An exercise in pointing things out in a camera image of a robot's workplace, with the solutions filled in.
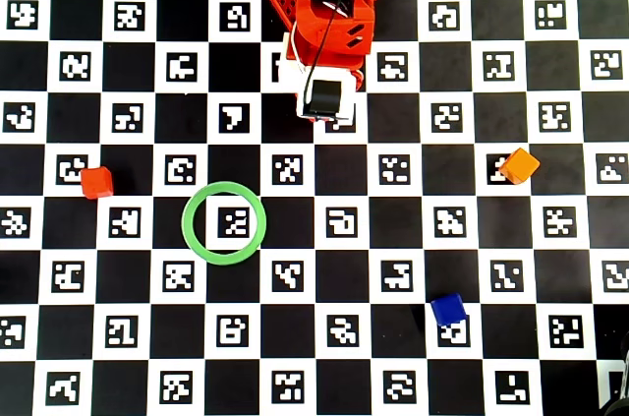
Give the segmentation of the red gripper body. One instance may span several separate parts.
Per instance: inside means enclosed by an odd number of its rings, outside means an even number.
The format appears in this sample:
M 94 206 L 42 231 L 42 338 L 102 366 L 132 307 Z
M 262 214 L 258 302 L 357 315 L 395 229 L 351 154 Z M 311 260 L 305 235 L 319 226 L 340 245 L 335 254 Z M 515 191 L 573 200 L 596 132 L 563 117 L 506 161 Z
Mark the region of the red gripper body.
M 374 16 L 346 18 L 334 16 L 284 18 L 287 34 L 283 38 L 283 85 L 287 90 L 302 90 L 319 48 L 316 68 L 338 68 L 350 72 L 363 84 L 360 74 L 365 57 L 371 53 Z

